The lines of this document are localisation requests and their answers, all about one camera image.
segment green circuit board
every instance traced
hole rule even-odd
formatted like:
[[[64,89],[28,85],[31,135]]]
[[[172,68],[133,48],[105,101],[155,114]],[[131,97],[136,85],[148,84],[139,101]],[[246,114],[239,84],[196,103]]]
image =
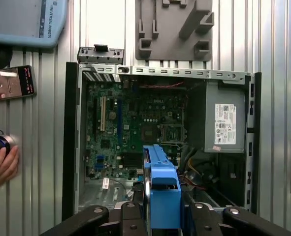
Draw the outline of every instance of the green circuit board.
[[[143,146],[152,144],[161,145],[177,167],[186,138],[185,103],[183,90],[88,83],[86,175],[137,178]]]

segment yellow wire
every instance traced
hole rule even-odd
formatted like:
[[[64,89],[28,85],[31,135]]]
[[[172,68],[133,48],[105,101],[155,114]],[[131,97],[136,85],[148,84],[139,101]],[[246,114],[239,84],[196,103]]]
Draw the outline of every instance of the yellow wire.
[[[199,171],[197,171],[195,168],[193,168],[193,166],[191,165],[191,158],[189,158],[189,160],[188,160],[188,166],[189,166],[189,168],[190,169],[192,169],[194,172],[196,172],[198,175],[201,175],[200,173],[199,173]]]

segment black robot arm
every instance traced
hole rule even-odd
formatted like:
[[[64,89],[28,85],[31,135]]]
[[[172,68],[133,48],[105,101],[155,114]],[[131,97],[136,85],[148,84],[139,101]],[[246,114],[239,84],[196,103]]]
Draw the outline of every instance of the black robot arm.
[[[41,236],[147,236],[143,186],[139,185],[134,188],[132,202],[118,203],[111,211],[90,206]],[[181,219],[184,236],[291,236],[291,232],[240,207],[228,207],[219,214],[209,204],[192,202],[186,192],[182,192]],[[169,235],[168,230],[160,235]]]

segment gray metal bracket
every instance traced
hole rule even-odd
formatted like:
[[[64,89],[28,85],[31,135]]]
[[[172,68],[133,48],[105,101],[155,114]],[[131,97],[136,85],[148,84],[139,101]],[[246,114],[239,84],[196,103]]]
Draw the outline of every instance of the gray metal bracket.
[[[201,69],[181,69],[147,66],[124,66],[124,65],[106,65],[81,63],[79,67],[83,71],[91,71],[93,75],[138,75],[138,76],[163,76],[180,77],[204,80],[221,80],[225,84],[244,85],[245,76],[251,76],[247,72],[220,71],[220,70],[201,70]]]
[[[102,63],[102,64],[123,64],[124,50],[108,48],[107,45],[94,45],[94,47],[81,47],[77,54],[77,61]]]

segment connector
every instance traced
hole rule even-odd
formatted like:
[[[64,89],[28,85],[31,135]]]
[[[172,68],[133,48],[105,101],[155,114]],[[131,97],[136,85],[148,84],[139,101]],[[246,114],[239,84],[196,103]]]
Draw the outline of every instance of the connector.
[[[106,123],[106,97],[103,96],[100,98],[100,130],[105,131],[105,123]]]
[[[136,176],[142,176],[143,175],[143,170],[142,169],[137,169],[136,170]]]

